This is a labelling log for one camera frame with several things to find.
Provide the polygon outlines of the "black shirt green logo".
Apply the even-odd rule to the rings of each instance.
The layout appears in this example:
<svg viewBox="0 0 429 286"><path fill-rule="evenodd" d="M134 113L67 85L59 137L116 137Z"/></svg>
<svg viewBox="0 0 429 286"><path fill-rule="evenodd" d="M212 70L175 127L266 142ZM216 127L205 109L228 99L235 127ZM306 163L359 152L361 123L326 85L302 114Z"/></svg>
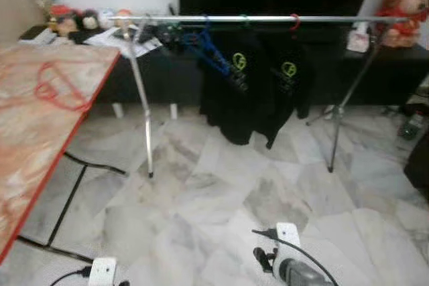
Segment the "black shirt green logo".
<svg viewBox="0 0 429 286"><path fill-rule="evenodd" d="M202 72L200 114L209 126L217 127L234 145L248 145L267 106L263 81L266 80L269 56L253 31L215 29L210 32L212 44L234 72L245 75L245 90L233 84L230 76L221 74L205 60L197 60Z"/></svg>
<svg viewBox="0 0 429 286"><path fill-rule="evenodd" d="M267 139L265 147L271 149L293 112L298 113L299 119L308 117L316 72L306 47L294 35L263 33L259 40L267 54L267 69L273 82L273 110L261 120L257 130Z"/></svg>

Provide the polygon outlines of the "blue plastic clothes hanger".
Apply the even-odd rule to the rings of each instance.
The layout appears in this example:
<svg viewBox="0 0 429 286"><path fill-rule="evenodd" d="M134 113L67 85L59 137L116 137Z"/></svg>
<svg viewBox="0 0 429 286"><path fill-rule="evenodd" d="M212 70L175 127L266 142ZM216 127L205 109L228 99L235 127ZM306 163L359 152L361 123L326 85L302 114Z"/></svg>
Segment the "blue plastic clothes hanger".
<svg viewBox="0 0 429 286"><path fill-rule="evenodd" d="M220 72L223 76L232 75L232 66L224 59L221 51L212 42L211 35L209 34L211 20L205 15L203 22L204 26L201 31L188 32L181 35L182 44L190 48L191 52L197 58L202 59L203 62L212 66L212 68Z"/></svg>

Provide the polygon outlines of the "black power strip green light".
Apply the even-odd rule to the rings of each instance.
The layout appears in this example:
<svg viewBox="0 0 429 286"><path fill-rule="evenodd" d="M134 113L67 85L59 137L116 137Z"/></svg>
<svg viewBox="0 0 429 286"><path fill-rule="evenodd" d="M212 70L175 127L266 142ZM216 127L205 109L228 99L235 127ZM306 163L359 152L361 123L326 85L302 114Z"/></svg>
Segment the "black power strip green light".
<svg viewBox="0 0 429 286"><path fill-rule="evenodd" d="M405 140L413 140L420 138L421 133L427 127L426 115L414 113L408 118L399 129L399 136Z"/></svg>

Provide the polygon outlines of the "black low TV cabinet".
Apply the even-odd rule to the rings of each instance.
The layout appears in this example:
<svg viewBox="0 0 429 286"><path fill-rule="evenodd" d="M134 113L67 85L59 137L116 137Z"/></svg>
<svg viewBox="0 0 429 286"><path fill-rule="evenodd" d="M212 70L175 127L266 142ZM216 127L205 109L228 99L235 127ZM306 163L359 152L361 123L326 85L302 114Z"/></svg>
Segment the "black low TV cabinet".
<svg viewBox="0 0 429 286"><path fill-rule="evenodd" d="M310 87L311 105L343 101L365 65L364 54L346 49L350 25L310 25L294 33L296 41L316 71ZM402 105L416 92L428 74L429 52L420 45L410 48L383 46L367 73L359 81L349 105ZM198 105L201 101L202 71L190 52L175 53L156 48L138 59L141 77L150 104ZM117 60L98 103L138 103L131 62Z"/></svg>

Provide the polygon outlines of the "small white pink box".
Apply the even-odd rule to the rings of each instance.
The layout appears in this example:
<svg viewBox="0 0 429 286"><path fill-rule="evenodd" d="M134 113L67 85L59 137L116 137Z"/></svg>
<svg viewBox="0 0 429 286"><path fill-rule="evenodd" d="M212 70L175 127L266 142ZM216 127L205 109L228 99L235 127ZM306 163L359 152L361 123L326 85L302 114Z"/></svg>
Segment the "small white pink box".
<svg viewBox="0 0 429 286"><path fill-rule="evenodd" d="M347 35L346 49L350 52L365 53L369 49L370 43L369 22L353 23Z"/></svg>

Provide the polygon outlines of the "black green electronic gadget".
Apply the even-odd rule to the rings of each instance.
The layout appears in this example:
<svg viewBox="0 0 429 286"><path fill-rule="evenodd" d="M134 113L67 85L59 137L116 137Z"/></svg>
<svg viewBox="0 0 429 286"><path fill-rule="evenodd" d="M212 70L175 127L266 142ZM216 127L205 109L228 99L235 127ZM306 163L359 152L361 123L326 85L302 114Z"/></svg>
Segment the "black green electronic gadget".
<svg viewBox="0 0 429 286"><path fill-rule="evenodd" d="M184 29L181 23L158 23L154 35L172 54L197 50L196 33Z"/></svg>

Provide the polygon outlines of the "silver metal clothes rack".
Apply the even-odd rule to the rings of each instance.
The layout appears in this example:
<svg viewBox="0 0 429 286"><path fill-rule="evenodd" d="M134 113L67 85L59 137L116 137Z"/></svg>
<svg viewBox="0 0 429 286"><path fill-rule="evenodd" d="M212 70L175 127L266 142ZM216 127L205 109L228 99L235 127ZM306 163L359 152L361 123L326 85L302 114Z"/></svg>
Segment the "silver metal clothes rack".
<svg viewBox="0 0 429 286"><path fill-rule="evenodd" d="M294 22L289 15L251 15L248 16L250 23L287 23ZM151 130L151 109L148 106L148 99L145 90L144 83L141 77L141 68L139 66L137 57L133 53L133 44L134 41L137 41L140 38L143 30L146 28L149 22L175 22L175 23L190 23L190 22L202 22L204 23L204 15L173 15L173 16L131 16L131 17L117 17L114 15L111 17L113 21L117 19L128 19L133 20L133 25L131 27L122 28L123 33L125 33L125 39L131 41L131 54L129 55L129 62L131 62L132 74L137 85L137 91L141 100L143 112L144 112L144 141L146 148L146 157L147 157L147 175L149 179L152 179L154 176L154 158L153 158L153 145L152 145L152 130ZM211 20L211 23L242 23L242 17L240 15L208 15L208 19ZM347 90L346 96L341 100L341 103L335 105L331 111L322 113L319 115L320 118L327 117L327 115L332 115L335 123L334 127L334 144L332 145L332 151L330 154L330 161L328 161L328 172L332 172L334 169L335 154L338 148L339 140L339 129L341 126L341 118L345 112L345 106L349 102L353 93L355 93L356 87L361 83L362 78L367 75L371 63L373 63L376 58L380 48L382 48L382 37L384 33L388 31L389 27L393 23L404 22L404 17L378 17L378 16L300 16L301 23L356 23L361 21L367 21L371 23L376 23L376 25L382 25L381 31L377 32L373 38L371 38L371 44L373 44L373 49L367 55L364 66L362 66L361 71L358 73L356 79L351 84L350 88Z"/></svg>

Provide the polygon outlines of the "marble table with red edge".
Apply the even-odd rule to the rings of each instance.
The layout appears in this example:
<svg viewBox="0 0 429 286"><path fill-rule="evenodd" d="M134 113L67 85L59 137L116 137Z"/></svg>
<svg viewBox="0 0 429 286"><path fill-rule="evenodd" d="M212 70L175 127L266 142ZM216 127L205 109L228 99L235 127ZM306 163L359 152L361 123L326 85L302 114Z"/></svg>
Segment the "marble table with red edge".
<svg viewBox="0 0 429 286"><path fill-rule="evenodd" d="M33 44L0 45L0 263L10 253L34 204L83 121L82 111L64 111L34 96L37 73L54 62L92 100L101 92L121 53L114 47ZM64 104L79 104L68 85L45 75Z"/></svg>

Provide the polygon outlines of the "white papers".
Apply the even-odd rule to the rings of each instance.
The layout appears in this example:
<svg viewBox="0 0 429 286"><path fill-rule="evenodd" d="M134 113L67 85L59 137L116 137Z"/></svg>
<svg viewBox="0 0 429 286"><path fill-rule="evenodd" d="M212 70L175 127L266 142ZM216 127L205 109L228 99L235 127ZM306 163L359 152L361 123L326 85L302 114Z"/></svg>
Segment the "white papers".
<svg viewBox="0 0 429 286"><path fill-rule="evenodd" d="M120 53L125 56L125 58L129 58L129 55L131 54L131 51L129 51L131 48L131 41L125 39L125 33L123 33L123 30L119 27L113 27L102 33L93 35L91 38L86 39L84 44L91 46L119 48ZM144 42L134 41L132 48L135 57L140 58L144 56L144 54L150 53L150 51L162 47L163 43L160 40L157 38L151 38Z"/></svg>

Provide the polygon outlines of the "yellow plush toy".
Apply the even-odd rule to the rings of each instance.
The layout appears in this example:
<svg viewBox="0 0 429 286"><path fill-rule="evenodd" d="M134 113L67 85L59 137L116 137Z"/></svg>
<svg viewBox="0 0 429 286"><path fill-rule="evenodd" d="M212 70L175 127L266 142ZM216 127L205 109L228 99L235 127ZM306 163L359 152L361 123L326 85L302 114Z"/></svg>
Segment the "yellow plush toy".
<svg viewBox="0 0 429 286"><path fill-rule="evenodd" d="M133 13L129 9L120 9L115 14L117 17L131 17ZM133 20L128 19L117 19L115 20L115 25L119 28L131 27L133 25Z"/></svg>

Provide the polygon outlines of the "white round plush toy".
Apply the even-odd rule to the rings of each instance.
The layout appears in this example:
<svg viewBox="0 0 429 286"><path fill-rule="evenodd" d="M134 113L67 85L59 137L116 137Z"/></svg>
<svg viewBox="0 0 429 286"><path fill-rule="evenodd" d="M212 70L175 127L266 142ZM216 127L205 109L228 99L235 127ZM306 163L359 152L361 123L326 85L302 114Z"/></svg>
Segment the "white round plush toy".
<svg viewBox="0 0 429 286"><path fill-rule="evenodd" d="M110 29L116 26L116 23L111 19L116 15L115 11L111 9L101 9L98 11L98 23L102 29Z"/></svg>

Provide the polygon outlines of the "red and gold figurine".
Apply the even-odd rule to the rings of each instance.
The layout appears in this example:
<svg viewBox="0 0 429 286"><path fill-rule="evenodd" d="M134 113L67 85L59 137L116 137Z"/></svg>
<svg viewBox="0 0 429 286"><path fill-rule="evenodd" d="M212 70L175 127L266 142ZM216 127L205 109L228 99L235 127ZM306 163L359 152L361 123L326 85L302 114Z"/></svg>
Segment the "red and gold figurine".
<svg viewBox="0 0 429 286"><path fill-rule="evenodd" d="M428 0L383 0L377 11L381 17L404 17L404 22L393 23L382 37L383 46L410 48L420 40L421 23L429 14Z"/></svg>

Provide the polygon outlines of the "red hat doll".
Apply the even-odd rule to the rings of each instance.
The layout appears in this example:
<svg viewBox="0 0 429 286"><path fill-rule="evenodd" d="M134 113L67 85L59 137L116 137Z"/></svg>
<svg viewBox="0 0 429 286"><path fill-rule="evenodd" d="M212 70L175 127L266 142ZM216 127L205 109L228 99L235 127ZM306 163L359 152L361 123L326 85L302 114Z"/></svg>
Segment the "red hat doll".
<svg viewBox="0 0 429 286"><path fill-rule="evenodd" d="M68 37L70 33L78 31L76 11L67 5L55 4L51 6L50 13L55 23L55 31L59 37Z"/></svg>

